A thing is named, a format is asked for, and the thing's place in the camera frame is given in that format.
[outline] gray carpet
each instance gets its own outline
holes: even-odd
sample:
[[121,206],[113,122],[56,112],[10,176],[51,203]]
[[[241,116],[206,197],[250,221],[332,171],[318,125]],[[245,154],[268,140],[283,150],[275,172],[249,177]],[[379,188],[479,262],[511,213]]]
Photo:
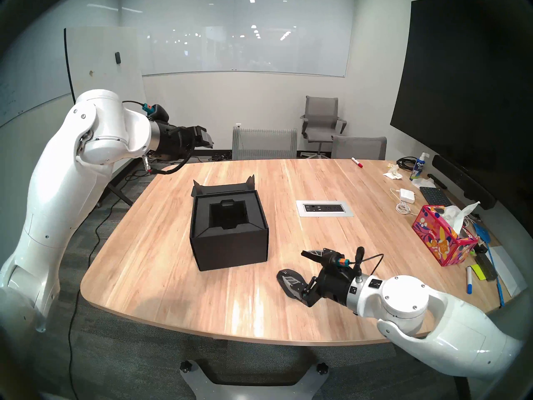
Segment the gray carpet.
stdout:
[[[135,200],[152,178],[132,180],[123,192]],[[89,215],[63,258],[59,300],[50,311],[47,331],[33,340],[25,363],[41,391],[74,398],[68,379],[69,322],[87,257],[96,244],[94,230],[116,199],[110,194]],[[122,201],[114,206],[98,231],[102,241],[94,255],[128,209]],[[330,375],[315,400],[458,398],[452,377],[417,362],[392,344],[288,347],[214,340],[136,323],[98,310],[83,297],[71,340],[73,381],[80,400],[193,400],[178,369],[185,359],[197,361],[216,383],[266,385],[295,383],[311,364],[324,361]]]

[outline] spray bottle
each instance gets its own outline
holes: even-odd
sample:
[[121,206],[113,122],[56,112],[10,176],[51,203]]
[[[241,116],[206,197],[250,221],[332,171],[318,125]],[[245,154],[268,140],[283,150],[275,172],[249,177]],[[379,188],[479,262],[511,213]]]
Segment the spray bottle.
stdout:
[[420,158],[417,159],[415,166],[412,168],[411,177],[409,180],[418,179],[420,175],[422,174],[422,169],[424,168],[424,164],[426,163],[424,161],[424,157],[429,157],[428,153],[422,153]]

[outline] tv screen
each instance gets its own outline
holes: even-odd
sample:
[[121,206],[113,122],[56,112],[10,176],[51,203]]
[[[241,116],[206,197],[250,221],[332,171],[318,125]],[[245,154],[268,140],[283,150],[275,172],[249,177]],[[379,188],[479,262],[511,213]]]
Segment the tv screen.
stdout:
[[532,64],[485,0],[413,1],[391,119],[462,167],[531,235]]

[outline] keyboard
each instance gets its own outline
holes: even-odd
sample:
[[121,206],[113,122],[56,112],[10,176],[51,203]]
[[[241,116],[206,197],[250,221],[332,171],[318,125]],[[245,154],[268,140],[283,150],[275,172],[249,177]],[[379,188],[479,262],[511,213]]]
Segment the keyboard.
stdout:
[[446,197],[444,192],[438,188],[427,188],[422,186],[420,192],[424,195],[427,203],[435,206],[451,206],[453,203]]

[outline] gray chair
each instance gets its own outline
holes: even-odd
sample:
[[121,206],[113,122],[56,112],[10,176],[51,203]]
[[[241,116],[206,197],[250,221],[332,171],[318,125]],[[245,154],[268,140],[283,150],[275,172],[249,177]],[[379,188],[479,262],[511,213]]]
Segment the gray chair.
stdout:
[[263,130],[234,127],[231,158],[234,161],[296,159],[297,139],[297,129]]
[[[300,117],[303,119],[302,135],[309,143],[318,143],[318,151],[315,154],[302,153],[302,156],[309,156],[312,158],[324,158],[320,151],[322,143],[333,143],[333,136],[342,134],[346,127],[346,120],[342,120],[337,116],[339,109],[339,99],[327,97],[310,97],[305,96],[305,114]],[[342,124],[341,131],[337,132],[337,124]]]
[[373,159],[385,160],[386,137],[347,137],[333,136],[332,159]]

